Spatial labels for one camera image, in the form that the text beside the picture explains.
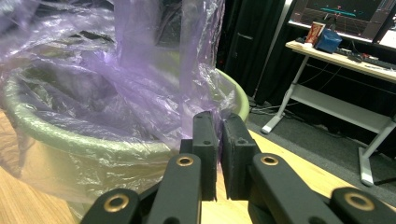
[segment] wooden surface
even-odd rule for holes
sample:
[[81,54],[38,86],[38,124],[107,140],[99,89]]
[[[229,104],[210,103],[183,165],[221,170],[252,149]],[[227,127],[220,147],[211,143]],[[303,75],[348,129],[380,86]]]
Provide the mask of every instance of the wooden surface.
[[347,58],[347,56],[337,53],[326,53],[317,49],[312,48],[296,41],[290,41],[286,44],[287,48],[293,49],[294,51],[308,55],[312,58],[320,59],[327,63],[333,63],[350,70],[354,70],[371,77],[377,77],[384,79],[389,82],[396,83],[396,71],[385,71],[380,67],[369,64],[369,63],[356,63]]
[[[335,188],[350,186],[286,149],[250,132],[262,152],[274,153],[286,160],[307,185],[330,197]],[[247,202],[228,201],[225,198],[222,173],[218,171],[218,201],[203,202],[202,223],[251,223]],[[41,193],[9,175],[0,168],[0,223],[73,223],[65,201]]]

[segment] clear plastic sheet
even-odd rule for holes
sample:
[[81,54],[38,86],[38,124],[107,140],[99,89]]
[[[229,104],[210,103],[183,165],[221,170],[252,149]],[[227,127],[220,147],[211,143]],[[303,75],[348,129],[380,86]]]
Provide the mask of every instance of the clear plastic sheet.
[[191,138],[195,114],[212,111],[218,128],[234,108],[214,67],[223,0],[37,2],[9,1],[26,4],[29,26],[0,38],[13,127],[0,123],[0,165],[18,179],[75,203],[141,192]]

